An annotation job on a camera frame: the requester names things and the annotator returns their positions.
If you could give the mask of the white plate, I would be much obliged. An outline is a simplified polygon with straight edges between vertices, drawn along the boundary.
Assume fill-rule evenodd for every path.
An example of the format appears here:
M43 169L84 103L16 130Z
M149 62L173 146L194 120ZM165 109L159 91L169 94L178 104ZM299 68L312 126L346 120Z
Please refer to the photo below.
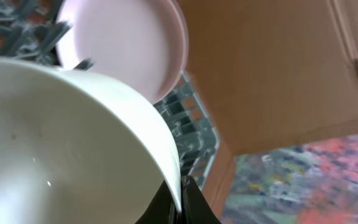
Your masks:
M156 103L177 84L188 60L188 30L173 0L64 0L57 22L60 64L93 61L92 72L116 78Z

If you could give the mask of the white bowl with nuts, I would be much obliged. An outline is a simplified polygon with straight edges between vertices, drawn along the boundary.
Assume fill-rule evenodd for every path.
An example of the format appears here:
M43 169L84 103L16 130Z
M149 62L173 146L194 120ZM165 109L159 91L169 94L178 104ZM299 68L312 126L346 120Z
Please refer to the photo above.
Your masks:
M161 184L180 211L175 141L140 93L0 58L0 223L134 223Z

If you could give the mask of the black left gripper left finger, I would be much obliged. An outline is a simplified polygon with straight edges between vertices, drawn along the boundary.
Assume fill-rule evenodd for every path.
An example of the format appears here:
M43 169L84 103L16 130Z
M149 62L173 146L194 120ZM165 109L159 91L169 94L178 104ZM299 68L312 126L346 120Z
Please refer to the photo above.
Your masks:
M157 190L144 214L135 224L175 224L176 208L165 181Z

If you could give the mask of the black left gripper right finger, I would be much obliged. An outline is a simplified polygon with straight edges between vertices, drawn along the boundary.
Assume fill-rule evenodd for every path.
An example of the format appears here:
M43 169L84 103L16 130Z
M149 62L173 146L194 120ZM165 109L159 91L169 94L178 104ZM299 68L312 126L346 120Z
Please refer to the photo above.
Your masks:
M221 224L192 176L181 177L181 202L180 223Z

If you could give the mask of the grey dishwasher rack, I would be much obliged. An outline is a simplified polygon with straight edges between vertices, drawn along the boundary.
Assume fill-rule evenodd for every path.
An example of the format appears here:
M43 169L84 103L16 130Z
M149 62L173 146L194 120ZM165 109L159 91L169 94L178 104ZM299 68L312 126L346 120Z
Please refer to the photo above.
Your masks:
M0 55L59 66L55 46L63 33L48 48L42 42L54 29L61 6L61 1L0 0ZM181 174L193 176L204 189L219 148L219 134L189 75L182 72L173 90L154 106L175 139Z

